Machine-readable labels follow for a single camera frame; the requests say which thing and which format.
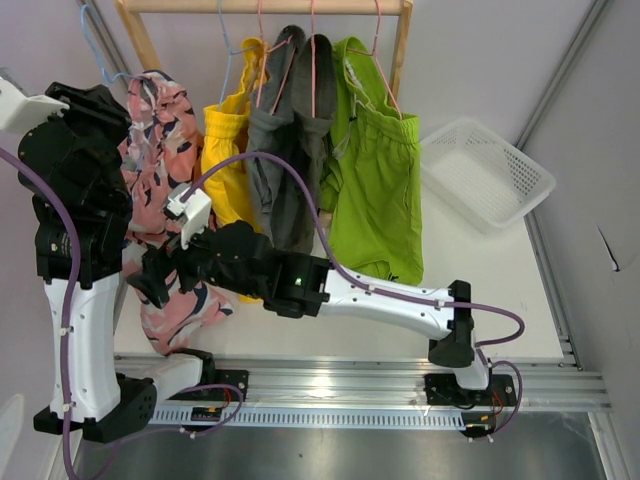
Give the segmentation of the pink shark print shorts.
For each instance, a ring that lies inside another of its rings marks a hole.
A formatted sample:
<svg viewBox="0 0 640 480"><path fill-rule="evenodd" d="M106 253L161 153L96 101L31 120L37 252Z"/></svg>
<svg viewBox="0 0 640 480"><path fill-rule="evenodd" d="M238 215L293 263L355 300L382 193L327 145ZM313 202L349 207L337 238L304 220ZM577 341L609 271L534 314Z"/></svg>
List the pink shark print shorts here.
<svg viewBox="0 0 640 480"><path fill-rule="evenodd" d="M130 80L127 110L131 126L120 144L121 171L132 199L123 246L123 275L142 268L142 257L178 233L164 215L168 195L195 176L203 139L186 89L168 74L149 70ZM166 279L169 301L156 308L141 292L141 327L153 349L167 355L187 348L200 328L225 320L231 302L206 283L181 293L175 274Z"/></svg>

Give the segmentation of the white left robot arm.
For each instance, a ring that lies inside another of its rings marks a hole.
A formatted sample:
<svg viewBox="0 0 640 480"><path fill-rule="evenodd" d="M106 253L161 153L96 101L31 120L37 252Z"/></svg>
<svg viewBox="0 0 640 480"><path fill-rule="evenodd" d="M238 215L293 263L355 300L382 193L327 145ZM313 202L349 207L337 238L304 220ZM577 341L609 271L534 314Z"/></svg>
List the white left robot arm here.
<svg viewBox="0 0 640 480"><path fill-rule="evenodd" d="M54 393L38 431L110 443L142 430L159 402L219 391L238 408L246 390L224 383L210 353L188 341L229 315L211 286L222 239L210 201L192 186L201 137L185 89L158 72L133 79L125 104L105 86L49 86L18 148L20 183L39 223L36 267L51 309ZM160 361L117 371L115 311L128 284Z"/></svg>

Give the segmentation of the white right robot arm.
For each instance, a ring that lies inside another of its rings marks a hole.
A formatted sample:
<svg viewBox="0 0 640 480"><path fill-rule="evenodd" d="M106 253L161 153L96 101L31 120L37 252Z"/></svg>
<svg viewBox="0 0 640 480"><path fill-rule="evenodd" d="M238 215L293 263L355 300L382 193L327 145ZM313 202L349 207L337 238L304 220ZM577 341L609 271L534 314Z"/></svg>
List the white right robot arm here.
<svg viewBox="0 0 640 480"><path fill-rule="evenodd" d="M187 244L151 247L127 283L157 308L169 302L170 276L181 292L201 283L254 297L281 317L351 316L416 332L430 363L451 370L458 395L479 403L493 389L491 368L475 342L471 286L456 280L426 290L354 273L317 256L276 249L244 221L205 229Z"/></svg>

